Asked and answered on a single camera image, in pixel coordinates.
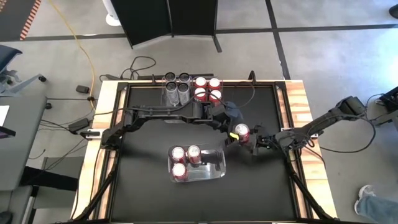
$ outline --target jeans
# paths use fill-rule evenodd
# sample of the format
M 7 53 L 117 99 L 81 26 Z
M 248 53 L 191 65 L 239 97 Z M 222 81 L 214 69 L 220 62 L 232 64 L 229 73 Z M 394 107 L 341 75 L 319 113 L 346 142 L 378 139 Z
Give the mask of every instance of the jeans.
M 358 214 L 380 224 L 398 223 L 398 202 L 364 195 L 357 205 Z

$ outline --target wooden table frame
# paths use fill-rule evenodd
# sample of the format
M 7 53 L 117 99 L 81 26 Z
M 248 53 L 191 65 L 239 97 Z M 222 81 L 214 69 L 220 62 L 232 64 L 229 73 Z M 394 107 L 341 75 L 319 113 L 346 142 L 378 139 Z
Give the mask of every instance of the wooden table frame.
M 146 80 L 136 80 L 136 81 L 104 81 L 99 93 L 98 103 L 96 105 L 96 114 L 107 113 L 115 110 L 115 104 L 118 102 L 118 108 L 122 108 L 124 105 L 124 99 L 126 91 L 120 91 L 120 95 L 117 96 L 118 84 L 120 82 L 129 82 L 139 85 L 150 84 L 152 81 Z M 250 80 L 224 80 L 224 82 L 251 82 Z M 279 89 L 277 90 L 280 112 L 282 114 L 283 127 L 301 127 L 312 121 L 312 116 L 310 108 L 307 101 L 307 96 L 304 89 L 304 84 L 301 80 L 258 80 L 261 82 L 278 82 Z M 94 117 L 93 129 L 106 129 L 111 126 L 111 121 L 115 124 L 120 122 L 122 118 L 122 111 L 118 111 L 115 117 L 113 114 L 103 114 Z M 312 148 L 315 152 L 319 153 L 320 148 L 318 141 L 315 141 L 315 147 Z M 87 150 L 85 154 L 85 159 L 83 162 L 83 167 L 79 179 L 79 189 L 78 189 L 78 200 L 75 198 L 75 204 L 73 210 L 76 206 L 77 208 L 75 215 L 72 218 L 76 218 L 82 213 L 84 208 L 88 205 L 91 198 L 98 190 L 98 186 L 101 181 L 101 176 L 107 175 L 114 162 L 114 151 L 105 151 L 100 149 L 100 140 L 90 140 L 87 145 Z M 296 164 L 294 162 L 294 167 L 296 170 L 302 170 L 299 173 L 301 176 L 305 176 L 305 182 L 307 189 L 311 192 L 313 197 L 322 206 L 322 208 L 327 212 L 327 214 L 332 217 L 336 217 L 336 210 L 333 203 L 333 199 L 330 192 L 330 187 L 328 183 L 328 178 L 326 176 L 326 170 L 323 166 L 322 161 L 312 152 L 307 151 L 305 148 L 302 151 L 301 163 Z M 90 218 L 95 217 L 102 219 L 107 217 L 107 206 L 109 202 L 109 187 L 102 196 L 101 202 L 98 204 L 97 209 L 91 214 Z M 297 194 L 298 209 L 300 211 L 300 216 L 302 218 L 311 217 L 312 215 L 316 218 L 315 214 L 312 214 L 306 206 L 306 202 L 303 199 L 301 191 L 296 186 L 295 193 Z

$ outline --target can lid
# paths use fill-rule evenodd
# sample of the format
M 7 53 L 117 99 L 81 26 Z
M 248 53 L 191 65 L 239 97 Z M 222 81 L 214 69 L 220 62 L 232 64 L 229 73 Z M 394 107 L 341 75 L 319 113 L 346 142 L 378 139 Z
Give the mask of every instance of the can lid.
M 186 73 L 186 72 L 181 73 L 180 76 L 179 76 L 179 79 L 180 79 L 181 81 L 183 81 L 183 82 L 188 81 L 189 78 L 190 78 L 190 76 L 189 76 L 189 74 Z
M 177 88 L 177 84 L 175 82 L 169 82 L 168 84 L 166 84 L 166 89 L 173 91 Z
M 218 78 L 212 78 L 212 79 L 209 81 L 209 85 L 210 85 L 211 87 L 218 87 L 218 86 L 220 85 L 220 80 L 219 80 Z
M 183 164 L 175 164 L 172 169 L 173 175 L 176 177 L 185 175 L 186 171 L 187 170 Z
M 245 135 L 250 132 L 249 127 L 245 124 L 238 124 L 235 128 L 235 132 L 238 135 Z
M 213 100 L 221 99 L 221 92 L 218 91 L 218 90 L 213 90 L 213 91 L 211 91 L 210 97 L 211 97 L 211 99 L 213 99 Z
M 196 82 L 196 84 L 199 85 L 199 86 L 204 86 L 204 85 L 206 85 L 206 78 L 198 77 L 198 78 L 195 80 L 195 82 Z
M 198 157 L 200 155 L 200 149 L 198 146 L 190 146 L 188 148 L 188 155 L 190 157 Z
M 184 157 L 185 151 L 181 147 L 175 147 L 172 151 L 173 158 L 181 159 Z
M 165 78 L 167 81 L 174 81 L 174 79 L 175 79 L 175 74 L 172 73 L 172 72 L 167 72 L 166 75 L 164 76 L 164 78 Z
M 197 88 L 195 90 L 195 96 L 203 97 L 206 93 L 206 90 L 204 88 Z
M 180 90 L 181 92 L 185 92 L 188 90 L 188 85 L 186 83 L 180 83 L 178 85 L 178 90 Z

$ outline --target chair wheel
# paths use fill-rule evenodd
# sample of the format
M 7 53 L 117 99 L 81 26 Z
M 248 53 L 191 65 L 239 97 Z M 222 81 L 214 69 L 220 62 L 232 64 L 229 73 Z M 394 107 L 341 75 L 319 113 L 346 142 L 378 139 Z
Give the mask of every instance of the chair wheel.
M 46 104 L 45 104 L 45 109 L 46 109 L 46 110 L 49 110 L 49 109 L 51 109 L 51 108 L 52 108 L 51 103 L 46 103 Z
M 45 81 L 47 81 L 47 78 L 45 78 L 44 76 L 41 76 L 41 77 L 39 77 L 39 80 L 40 80 L 41 82 L 45 82 Z

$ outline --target shoe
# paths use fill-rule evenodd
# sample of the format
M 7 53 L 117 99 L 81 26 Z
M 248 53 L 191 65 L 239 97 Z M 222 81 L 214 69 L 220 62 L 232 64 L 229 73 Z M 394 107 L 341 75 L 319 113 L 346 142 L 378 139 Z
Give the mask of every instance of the shoe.
M 358 211 L 357 211 L 358 203 L 364 196 L 376 196 L 376 194 L 374 194 L 374 192 L 373 192 L 372 185 L 369 185 L 369 184 L 365 185 L 365 186 L 361 187 L 361 189 L 359 190 L 359 193 L 358 193 L 359 199 L 354 204 L 354 211 L 357 215 L 359 215 Z

